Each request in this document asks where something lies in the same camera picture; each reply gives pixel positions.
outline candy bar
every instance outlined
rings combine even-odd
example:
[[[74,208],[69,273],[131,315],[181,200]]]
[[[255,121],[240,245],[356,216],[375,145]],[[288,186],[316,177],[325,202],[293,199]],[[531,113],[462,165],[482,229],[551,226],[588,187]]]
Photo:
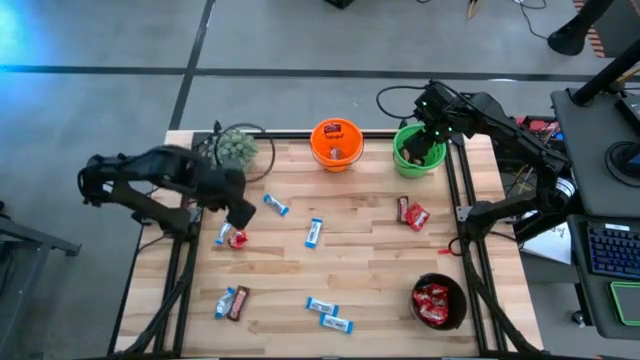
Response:
[[[222,227],[220,227],[220,232],[218,233],[218,238],[216,239],[216,244],[224,244],[224,239],[227,237],[229,230],[231,230],[231,224],[226,221],[223,222]]]
[[[307,235],[307,241],[305,241],[304,246],[308,248],[315,249],[316,243],[318,242],[318,234],[320,233],[320,228],[322,227],[322,219],[311,219],[311,228],[309,229],[309,234]]]
[[[340,319],[327,314],[320,315],[320,325],[340,330],[346,334],[353,332],[353,321]]]
[[[231,303],[233,302],[233,295],[236,293],[232,288],[227,288],[227,291],[218,299],[216,305],[216,319],[222,319],[231,309]]]
[[[329,155],[331,156],[331,160],[340,160],[342,159],[342,150],[340,150],[340,148],[332,147]]]
[[[231,311],[227,314],[227,318],[232,321],[240,321],[240,312],[244,303],[247,302],[249,297],[249,288],[244,286],[238,286],[236,290],[236,296],[233,298],[233,304],[231,305]]]
[[[311,296],[307,298],[307,309],[319,311],[321,313],[329,314],[332,316],[338,315],[340,307],[338,305],[322,302],[318,299],[314,299]]]
[[[409,222],[409,226],[415,231],[422,230],[424,224],[429,220],[429,213],[423,209],[418,203],[413,203],[409,207],[409,211],[407,214],[407,221]]]
[[[406,224],[407,223],[407,212],[409,211],[409,197],[408,196],[400,196],[398,198],[398,213],[396,215],[396,219],[398,222]]]
[[[236,231],[233,235],[231,235],[228,241],[229,246],[236,250],[240,250],[244,247],[244,243],[246,243],[247,240],[249,239],[247,239],[247,234],[244,231]]]
[[[324,133],[329,134],[332,132],[340,132],[342,131],[342,125],[340,124],[327,124],[324,126]]]
[[[289,212],[289,207],[282,205],[278,200],[271,196],[271,194],[267,194],[264,196],[264,202],[273,210],[277,211],[280,216],[285,216]]]
[[[420,317],[434,325],[442,325],[449,316],[446,286],[431,283],[413,291],[413,299],[418,304]]]

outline blue candy wrapper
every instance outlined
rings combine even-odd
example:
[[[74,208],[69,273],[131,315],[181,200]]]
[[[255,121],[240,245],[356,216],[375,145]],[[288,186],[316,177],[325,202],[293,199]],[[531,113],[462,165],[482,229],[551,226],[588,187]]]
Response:
[[[233,296],[236,294],[236,291],[233,288],[227,288],[227,292],[224,293],[218,299],[218,304],[216,305],[216,319],[222,319],[229,310],[231,310],[231,304],[233,304]]]
[[[216,244],[224,244],[224,239],[227,237],[229,230],[231,230],[231,224],[226,221],[223,222],[222,227],[220,227],[220,232],[218,233],[218,238],[216,239]]]
[[[319,311],[332,316],[338,315],[340,307],[338,305],[329,304],[318,299],[314,299],[311,296],[307,298],[307,309]]]
[[[311,228],[307,235],[307,241],[304,242],[304,246],[315,249],[318,243],[318,235],[320,234],[320,228],[322,227],[322,219],[311,219]]]
[[[285,216],[289,212],[289,207],[282,205],[278,200],[271,196],[271,194],[267,194],[264,196],[264,203],[269,205],[273,210],[277,211],[280,216]]]
[[[340,330],[347,335],[353,332],[353,321],[340,319],[324,313],[320,315],[320,325]]]

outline black bowl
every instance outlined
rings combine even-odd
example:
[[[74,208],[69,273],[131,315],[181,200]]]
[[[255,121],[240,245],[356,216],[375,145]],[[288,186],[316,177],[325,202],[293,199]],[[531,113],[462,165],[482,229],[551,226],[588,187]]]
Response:
[[[413,299],[413,291],[415,289],[433,283],[449,288],[449,291],[447,292],[449,316],[441,325],[432,324],[418,315],[418,303]],[[413,289],[411,289],[409,308],[411,309],[413,316],[428,327],[442,331],[453,330],[460,327],[462,321],[464,321],[464,317],[467,315],[467,298],[464,296],[462,288],[460,288],[460,285],[458,285],[455,280],[446,275],[430,273],[422,275],[420,280],[418,280],[418,282],[413,286]]]

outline green bucket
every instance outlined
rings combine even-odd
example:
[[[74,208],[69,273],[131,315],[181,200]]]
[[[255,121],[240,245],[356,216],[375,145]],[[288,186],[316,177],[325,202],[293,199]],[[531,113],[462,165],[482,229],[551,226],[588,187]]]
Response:
[[[432,147],[424,157],[424,166],[411,164],[402,157],[400,148],[404,141],[422,128],[424,128],[424,125],[421,124],[405,126],[398,130],[396,136],[393,138],[393,162],[396,164],[398,173],[404,177],[413,179],[424,176],[427,171],[442,164],[444,156],[447,154],[447,146],[445,144],[438,144]]]

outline white paper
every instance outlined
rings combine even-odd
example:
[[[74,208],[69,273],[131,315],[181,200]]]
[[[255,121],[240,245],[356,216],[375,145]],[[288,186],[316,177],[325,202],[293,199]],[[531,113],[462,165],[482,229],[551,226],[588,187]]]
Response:
[[[571,233],[562,223],[524,243],[522,251],[571,265]]]

